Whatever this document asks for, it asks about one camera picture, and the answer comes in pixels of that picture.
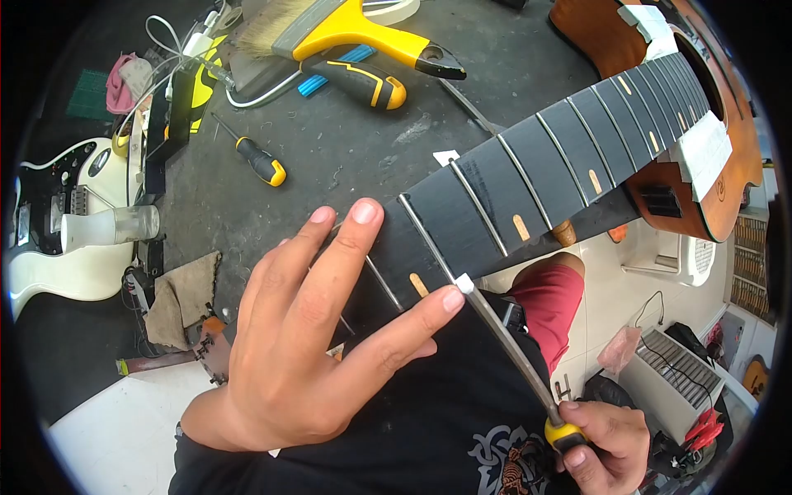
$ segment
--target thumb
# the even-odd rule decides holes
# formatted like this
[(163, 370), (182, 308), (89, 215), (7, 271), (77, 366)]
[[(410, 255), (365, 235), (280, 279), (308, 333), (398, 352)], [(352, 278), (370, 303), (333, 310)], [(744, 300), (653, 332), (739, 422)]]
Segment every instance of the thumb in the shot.
[(584, 445), (569, 449), (564, 454), (564, 466), (583, 495), (608, 493), (612, 475), (590, 447)]

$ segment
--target fretboard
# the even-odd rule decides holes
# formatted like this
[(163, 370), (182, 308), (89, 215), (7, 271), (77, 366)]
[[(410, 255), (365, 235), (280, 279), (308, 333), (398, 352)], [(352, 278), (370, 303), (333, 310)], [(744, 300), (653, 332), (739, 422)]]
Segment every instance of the fretboard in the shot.
[(468, 151), (385, 205), (337, 335), (366, 335), (453, 277), (489, 274), (618, 187), (709, 109), (676, 53), (589, 86)]

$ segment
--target guitar logo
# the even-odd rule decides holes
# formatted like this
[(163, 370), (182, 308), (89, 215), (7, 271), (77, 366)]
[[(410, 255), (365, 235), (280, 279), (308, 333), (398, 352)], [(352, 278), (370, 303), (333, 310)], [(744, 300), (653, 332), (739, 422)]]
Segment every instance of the guitar logo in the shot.
[(718, 200), (723, 203), (726, 199), (726, 184), (723, 181), (723, 176), (718, 176), (718, 181), (715, 182), (715, 192), (718, 194)]

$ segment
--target workbench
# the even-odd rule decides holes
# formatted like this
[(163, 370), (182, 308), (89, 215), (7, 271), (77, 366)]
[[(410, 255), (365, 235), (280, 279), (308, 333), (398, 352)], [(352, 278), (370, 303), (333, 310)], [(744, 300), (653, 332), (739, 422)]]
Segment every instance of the workbench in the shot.
[[(468, 74), (452, 83), (502, 129), (599, 79), (548, 21), (552, 5), (531, 0), (517, 12), (490, 0), (424, 0), (394, 27), (449, 49)], [(434, 78), (381, 53), (365, 62), (405, 84), (401, 108), (375, 112), (325, 85), (309, 98), (292, 88), (264, 106), (237, 110), (217, 86), (207, 112), (284, 164), (287, 179), (280, 187), (260, 181), (211, 118), (168, 165), (167, 192), (157, 202), (165, 268), (219, 250), (215, 308), (224, 319), (236, 318), (255, 264), (294, 235), (315, 208), (328, 204), (343, 219), (360, 197), (386, 203), (440, 167), (432, 152), (463, 154), (489, 138)], [(618, 188), (573, 218), (573, 225), (581, 240), (637, 217)], [(493, 270), (559, 247), (550, 235), (532, 239)]]

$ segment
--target yellow tool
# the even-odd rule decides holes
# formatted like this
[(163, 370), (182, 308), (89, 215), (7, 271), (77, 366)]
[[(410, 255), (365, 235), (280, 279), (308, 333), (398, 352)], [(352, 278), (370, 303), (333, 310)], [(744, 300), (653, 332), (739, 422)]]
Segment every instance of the yellow tool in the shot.
[(223, 126), (223, 129), (231, 134), (231, 137), (237, 140), (234, 148), (236, 148), (240, 155), (247, 159), (248, 163), (250, 164), (250, 168), (253, 169), (253, 172), (256, 173), (258, 178), (274, 187), (278, 187), (284, 183), (286, 180), (286, 170), (284, 170), (280, 162), (278, 162), (271, 154), (256, 146), (256, 143), (254, 143), (251, 138), (244, 136), (239, 137), (236, 135), (236, 133), (231, 131), (231, 128), (229, 128), (225, 122), (220, 120), (220, 118), (215, 115), (214, 112), (209, 113), (215, 118), (215, 120), (217, 120), (218, 124)]
[(498, 318), (495, 310), (487, 303), (482, 293), (473, 284), (473, 280), (465, 273), (456, 279), (455, 283), (489, 329), (493, 331), (508, 357), (520, 370), (536, 397), (539, 398), (542, 406), (547, 410), (547, 421), (545, 421), (545, 438), (547, 442), (561, 454), (576, 445), (586, 445), (588, 442), (586, 435), (577, 426), (565, 422), (561, 415), (558, 414), (558, 406), (556, 406), (553, 396), (550, 395), (550, 391), (544, 385), (542, 379), (539, 378), (533, 365), (531, 365), (531, 361), (525, 357), (517, 341), (514, 340), (514, 337), (506, 329), (501, 319)]
[(254, 58), (278, 55), (293, 60), (340, 44), (367, 44), (438, 78), (467, 76), (440, 45), (369, 21), (363, 15), (363, 0), (272, 0), (237, 40), (237, 47)]
[(398, 79), (367, 63), (325, 60), (314, 55), (300, 62), (299, 69), (303, 74), (321, 75), (351, 98), (374, 109), (397, 109), (407, 99), (407, 89)]

